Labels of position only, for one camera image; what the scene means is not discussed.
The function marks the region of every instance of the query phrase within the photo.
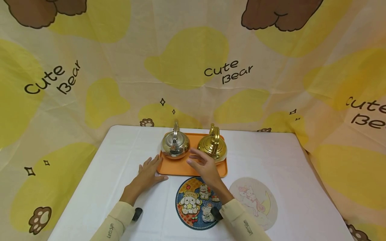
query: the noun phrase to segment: person's left hand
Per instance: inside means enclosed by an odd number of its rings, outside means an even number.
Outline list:
[[[143,165],[139,165],[138,175],[134,180],[125,187],[125,190],[119,201],[127,202],[131,206],[134,206],[135,201],[138,196],[151,188],[154,184],[158,182],[165,181],[169,179],[167,176],[155,176],[158,166],[162,162],[162,157],[159,158],[159,155],[152,160],[151,157],[147,159]]]

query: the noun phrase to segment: kettle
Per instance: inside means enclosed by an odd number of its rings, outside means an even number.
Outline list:
[[[220,138],[220,129],[215,124],[210,125],[209,135],[204,136],[198,143],[197,149],[212,157],[216,165],[227,157],[227,145]]]
[[[175,120],[173,131],[166,133],[161,141],[161,151],[167,158],[180,159],[188,153],[189,148],[189,138],[179,131],[178,120]]]

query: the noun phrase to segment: kettle lid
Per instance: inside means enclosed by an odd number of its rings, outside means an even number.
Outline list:
[[[177,141],[176,141],[176,147],[181,146],[185,141],[185,137],[182,134],[182,132],[177,132]],[[173,145],[173,132],[170,132],[166,137],[166,144],[171,147]]]
[[[214,136],[205,136],[202,141],[202,147],[206,150],[206,153],[212,153],[214,147],[215,137]],[[219,139],[218,147],[216,153],[222,152],[222,149],[225,145],[225,142],[222,138]]]

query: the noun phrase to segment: cream sleeve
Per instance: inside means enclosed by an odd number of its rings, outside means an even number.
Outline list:
[[[118,202],[95,232],[91,241],[119,241],[134,214],[133,206],[126,202]]]
[[[222,217],[230,224],[237,241],[271,241],[242,204],[232,199],[220,209]]]

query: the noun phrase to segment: silver kettle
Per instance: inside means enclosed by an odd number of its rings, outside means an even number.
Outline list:
[[[178,120],[175,120],[173,131],[166,133],[162,139],[161,151],[167,158],[180,159],[188,153],[189,148],[189,138],[179,131]]]

